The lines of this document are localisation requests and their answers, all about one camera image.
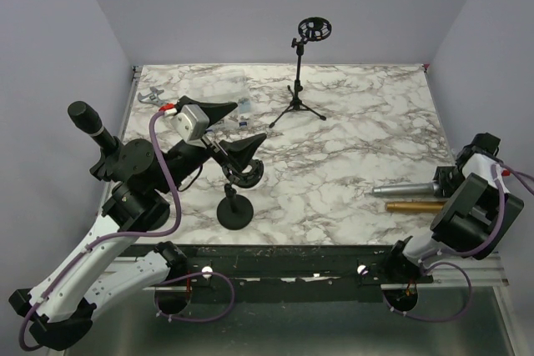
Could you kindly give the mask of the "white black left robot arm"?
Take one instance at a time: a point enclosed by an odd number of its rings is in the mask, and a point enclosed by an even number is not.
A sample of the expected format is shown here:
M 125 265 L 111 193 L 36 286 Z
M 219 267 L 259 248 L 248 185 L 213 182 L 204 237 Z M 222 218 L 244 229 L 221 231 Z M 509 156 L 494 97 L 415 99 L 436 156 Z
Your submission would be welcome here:
M 156 118 L 169 118 L 180 140 L 163 151 L 155 135 L 123 143 L 103 125 L 86 102 L 68 107 L 74 125 L 99 146 L 90 173 L 113 183 L 113 190 L 83 240 L 33 288 L 13 292 L 9 302 L 23 318 L 18 341 L 31 350 L 63 351 L 92 328 L 97 317 L 119 300 L 155 284 L 175 285 L 189 278 L 185 255 L 169 240 L 182 219 L 179 185 L 209 160 L 227 182 L 216 210 L 229 230 L 245 228 L 254 209 L 240 190 L 252 188 L 264 174 L 255 157 L 262 133 L 234 142 L 215 142 L 208 129 L 236 109 L 234 102 L 202 103 L 182 97 L 163 105 Z

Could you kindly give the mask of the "gold microphone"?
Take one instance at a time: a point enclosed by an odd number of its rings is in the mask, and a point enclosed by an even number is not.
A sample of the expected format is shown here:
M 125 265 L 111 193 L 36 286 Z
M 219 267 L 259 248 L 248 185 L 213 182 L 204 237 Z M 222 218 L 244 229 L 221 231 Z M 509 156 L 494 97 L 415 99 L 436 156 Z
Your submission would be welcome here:
M 445 202 L 388 202 L 385 210 L 389 213 L 439 213 Z

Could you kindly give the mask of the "black tripod microphone stand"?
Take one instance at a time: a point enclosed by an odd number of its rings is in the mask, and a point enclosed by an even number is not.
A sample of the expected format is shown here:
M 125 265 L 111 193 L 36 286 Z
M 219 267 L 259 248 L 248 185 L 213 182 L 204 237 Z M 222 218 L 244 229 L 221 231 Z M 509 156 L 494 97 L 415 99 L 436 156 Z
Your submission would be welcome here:
M 287 108 L 269 125 L 273 128 L 275 124 L 287 113 L 307 111 L 313 113 L 321 121 L 326 120 L 326 116 L 317 113 L 314 109 L 306 106 L 300 99 L 303 86 L 300 81 L 302 57 L 305 53 L 307 43 L 317 43 L 327 39 L 332 33 L 332 26 L 329 20 L 322 17 L 309 17 L 302 20 L 297 27 L 298 38 L 293 38 L 291 47 L 295 49 L 297 56 L 296 73 L 293 86 L 288 85 L 287 90 L 291 94 L 291 100 Z

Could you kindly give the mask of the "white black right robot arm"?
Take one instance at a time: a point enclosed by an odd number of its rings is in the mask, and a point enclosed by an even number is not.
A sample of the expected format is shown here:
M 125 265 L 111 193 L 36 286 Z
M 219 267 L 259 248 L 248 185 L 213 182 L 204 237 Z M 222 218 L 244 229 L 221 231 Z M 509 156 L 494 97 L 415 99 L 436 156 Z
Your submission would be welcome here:
M 437 193 L 446 203 L 428 231 L 395 243 L 383 263 L 389 280 L 416 280 L 442 259 L 481 260 L 493 252 L 524 209 L 524 201 L 504 183 L 500 142 L 478 133 L 452 166 L 436 169 Z

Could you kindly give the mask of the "silver microphone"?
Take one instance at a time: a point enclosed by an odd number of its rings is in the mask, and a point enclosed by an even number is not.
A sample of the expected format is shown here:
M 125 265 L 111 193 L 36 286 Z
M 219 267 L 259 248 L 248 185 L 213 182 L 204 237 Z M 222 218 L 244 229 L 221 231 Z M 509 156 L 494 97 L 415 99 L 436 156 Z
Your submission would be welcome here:
M 398 183 L 373 187 L 370 194 L 377 197 L 425 197 L 435 196 L 440 191 L 436 182 L 429 183 Z

